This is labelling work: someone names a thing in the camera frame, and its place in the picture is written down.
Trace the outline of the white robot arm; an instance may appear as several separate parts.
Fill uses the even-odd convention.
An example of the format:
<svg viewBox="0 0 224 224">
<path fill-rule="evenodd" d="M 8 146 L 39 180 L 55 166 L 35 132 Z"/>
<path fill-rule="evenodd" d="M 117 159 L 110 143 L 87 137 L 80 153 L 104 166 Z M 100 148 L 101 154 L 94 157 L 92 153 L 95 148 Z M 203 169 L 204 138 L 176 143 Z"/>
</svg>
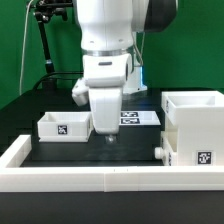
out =
<svg viewBox="0 0 224 224">
<path fill-rule="evenodd" d="M 90 105 L 95 131 L 113 142 L 123 96 L 143 88 L 135 35 L 166 29 L 178 0 L 73 0 L 73 7 L 82 31 L 83 76 L 72 97 L 79 106 Z"/>
</svg>

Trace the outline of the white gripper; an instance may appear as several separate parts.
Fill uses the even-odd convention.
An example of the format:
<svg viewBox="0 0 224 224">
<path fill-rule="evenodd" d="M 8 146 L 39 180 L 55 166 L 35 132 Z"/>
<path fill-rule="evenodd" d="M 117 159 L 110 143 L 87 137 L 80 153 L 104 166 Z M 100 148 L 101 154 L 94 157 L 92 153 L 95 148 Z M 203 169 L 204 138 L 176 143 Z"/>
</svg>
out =
<svg viewBox="0 0 224 224">
<path fill-rule="evenodd" d="M 93 125 L 98 134 L 107 135 L 107 144 L 115 144 L 122 106 L 121 88 L 90 88 L 89 101 Z"/>
</svg>

